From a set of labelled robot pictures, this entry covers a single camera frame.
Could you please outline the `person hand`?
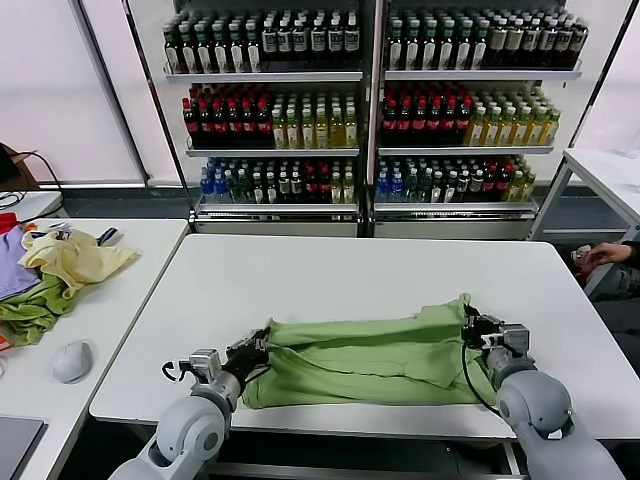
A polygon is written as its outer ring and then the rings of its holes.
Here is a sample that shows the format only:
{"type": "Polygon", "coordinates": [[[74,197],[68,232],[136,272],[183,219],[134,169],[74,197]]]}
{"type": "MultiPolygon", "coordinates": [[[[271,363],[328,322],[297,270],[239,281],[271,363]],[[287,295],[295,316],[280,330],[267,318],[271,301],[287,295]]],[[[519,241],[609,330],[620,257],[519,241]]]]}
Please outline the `person hand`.
{"type": "Polygon", "coordinates": [[[600,266],[612,263],[623,263],[630,255],[631,248],[628,245],[603,242],[587,252],[583,257],[583,264],[600,266]]]}

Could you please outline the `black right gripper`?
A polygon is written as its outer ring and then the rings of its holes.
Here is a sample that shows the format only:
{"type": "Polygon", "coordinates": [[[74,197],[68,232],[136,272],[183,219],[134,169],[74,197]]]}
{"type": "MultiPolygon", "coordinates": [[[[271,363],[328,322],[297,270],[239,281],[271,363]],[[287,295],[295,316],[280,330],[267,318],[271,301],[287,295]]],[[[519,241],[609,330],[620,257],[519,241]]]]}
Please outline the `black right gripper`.
{"type": "Polygon", "coordinates": [[[465,324],[461,329],[463,343],[471,349],[487,349],[492,345],[489,338],[499,334],[503,322],[490,315],[481,314],[470,304],[464,304],[465,324]]]}

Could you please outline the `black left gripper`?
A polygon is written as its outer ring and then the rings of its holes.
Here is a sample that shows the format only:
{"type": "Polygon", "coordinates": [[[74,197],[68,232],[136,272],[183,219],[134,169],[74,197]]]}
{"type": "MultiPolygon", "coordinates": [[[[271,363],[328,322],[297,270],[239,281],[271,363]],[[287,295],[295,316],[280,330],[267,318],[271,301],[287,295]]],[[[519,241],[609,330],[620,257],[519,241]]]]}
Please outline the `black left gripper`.
{"type": "Polygon", "coordinates": [[[232,374],[238,381],[250,381],[252,374],[258,370],[257,376],[268,370],[270,329],[252,329],[244,337],[226,347],[227,361],[222,370],[232,374]]]}

